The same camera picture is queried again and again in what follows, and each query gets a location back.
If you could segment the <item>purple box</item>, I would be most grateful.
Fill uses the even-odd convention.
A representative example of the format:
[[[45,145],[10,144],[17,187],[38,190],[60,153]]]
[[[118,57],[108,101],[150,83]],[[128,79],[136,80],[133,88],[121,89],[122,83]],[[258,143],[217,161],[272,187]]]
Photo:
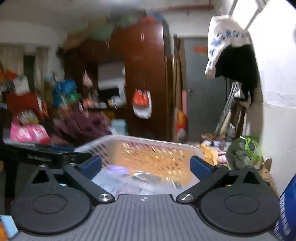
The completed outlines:
[[[182,185],[171,178],[161,178],[145,171],[133,173],[131,169],[118,165],[103,167],[91,181],[115,198],[121,194],[177,196],[183,192]]]

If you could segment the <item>pink floral blanket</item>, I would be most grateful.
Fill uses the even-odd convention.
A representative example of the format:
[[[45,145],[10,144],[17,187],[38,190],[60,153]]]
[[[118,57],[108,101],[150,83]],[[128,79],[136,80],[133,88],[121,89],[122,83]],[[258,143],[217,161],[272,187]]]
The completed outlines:
[[[21,143],[48,144],[50,142],[42,125],[22,125],[16,116],[12,118],[10,138]]]

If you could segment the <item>green white plastic bag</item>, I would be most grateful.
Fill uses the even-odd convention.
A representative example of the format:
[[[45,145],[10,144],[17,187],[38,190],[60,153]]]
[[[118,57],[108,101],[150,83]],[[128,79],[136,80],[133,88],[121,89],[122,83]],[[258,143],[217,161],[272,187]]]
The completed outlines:
[[[231,170],[241,170],[246,166],[260,170],[264,162],[258,142],[249,136],[234,140],[228,147],[226,159]]]

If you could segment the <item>maroon clothes pile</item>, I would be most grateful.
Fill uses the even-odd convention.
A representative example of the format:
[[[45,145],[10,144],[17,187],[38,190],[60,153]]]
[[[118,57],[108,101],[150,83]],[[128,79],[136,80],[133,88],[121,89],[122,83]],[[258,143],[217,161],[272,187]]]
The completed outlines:
[[[110,122],[104,113],[74,112],[54,126],[56,135],[74,146],[111,135]]]

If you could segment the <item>white plastic laundry basket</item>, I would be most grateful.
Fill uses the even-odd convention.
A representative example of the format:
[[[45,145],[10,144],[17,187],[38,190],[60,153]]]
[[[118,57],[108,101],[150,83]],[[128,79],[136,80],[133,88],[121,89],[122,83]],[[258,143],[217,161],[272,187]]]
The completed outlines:
[[[183,191],[199,182],[190,171],[191,157],[203,156],[200,149],[190,145],[124,135],[104,136],[77,147],[75,151],[100,156],[102,168],[118,165],[133,173],[145,171],[171,178],[182,185]]]

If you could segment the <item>grey door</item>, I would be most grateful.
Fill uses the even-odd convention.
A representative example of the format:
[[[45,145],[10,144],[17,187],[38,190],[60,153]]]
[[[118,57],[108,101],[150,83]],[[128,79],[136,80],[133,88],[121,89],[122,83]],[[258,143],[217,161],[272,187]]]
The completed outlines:
[[[222,78],[208,79],[208,39],[185,38],[188,141],[198,142],[202,134],[214,134],[229,94]]]

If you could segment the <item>blue plastic bags pile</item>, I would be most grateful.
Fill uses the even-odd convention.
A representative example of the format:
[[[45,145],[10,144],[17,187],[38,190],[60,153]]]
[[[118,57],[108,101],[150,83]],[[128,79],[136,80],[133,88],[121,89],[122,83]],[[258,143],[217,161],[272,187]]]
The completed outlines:
[[[78,102],[82,97],[77,92],[77,86],[73,79],[65,79],[64,81],[57,82],[53,90],[53,103],[55,108],[63,104],[70,104]]]

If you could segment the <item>orange white hanging bag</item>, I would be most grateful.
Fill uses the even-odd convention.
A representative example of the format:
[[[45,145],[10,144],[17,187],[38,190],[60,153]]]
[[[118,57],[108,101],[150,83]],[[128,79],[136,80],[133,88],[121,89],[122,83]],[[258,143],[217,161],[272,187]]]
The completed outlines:
[[[132,97],[132,109],[138,118],[148,120],[152,116],[152,99],[150,92],[135,89]]]

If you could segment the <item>blue shopping bag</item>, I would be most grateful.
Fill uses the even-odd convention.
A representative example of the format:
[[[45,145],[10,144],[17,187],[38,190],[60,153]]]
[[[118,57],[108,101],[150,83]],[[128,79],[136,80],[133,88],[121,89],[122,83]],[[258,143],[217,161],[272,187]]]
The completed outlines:
[[[296,238],[296,176],[294,175],[280,199],[280,216],[273,230],[280,240]]]

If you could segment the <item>beige curtain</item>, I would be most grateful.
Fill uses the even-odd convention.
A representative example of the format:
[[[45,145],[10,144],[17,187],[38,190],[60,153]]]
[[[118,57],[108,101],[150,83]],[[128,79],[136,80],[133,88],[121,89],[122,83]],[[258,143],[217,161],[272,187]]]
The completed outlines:
[[[25,48],[21,45],[1,44],[1,64],[4,70],[12,70],[18,76],[24,75]],[[49,60],[49,48],[36,47],[34,63],[34,90],[44,93],[44,81]]]

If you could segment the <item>dark red wooden wardrobe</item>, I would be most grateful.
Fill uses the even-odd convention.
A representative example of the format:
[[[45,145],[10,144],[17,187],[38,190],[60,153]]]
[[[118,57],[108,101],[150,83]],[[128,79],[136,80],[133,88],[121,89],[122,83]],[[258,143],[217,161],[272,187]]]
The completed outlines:
[[[161,21],[140,22],[116,29],[108,42],[88,39],[78,47],[63,52],[65,76],[72,78],[83,97],[89,89],[82,77],[89,71],[93,83],[99,80],[97,67],[115,61],[125,64],[126,106],[123,116],[128,134],[136,137],[172,140],[173,80],[170,33]],[[138,118],[132,109],[135,89],[151,94],[152,116]]]

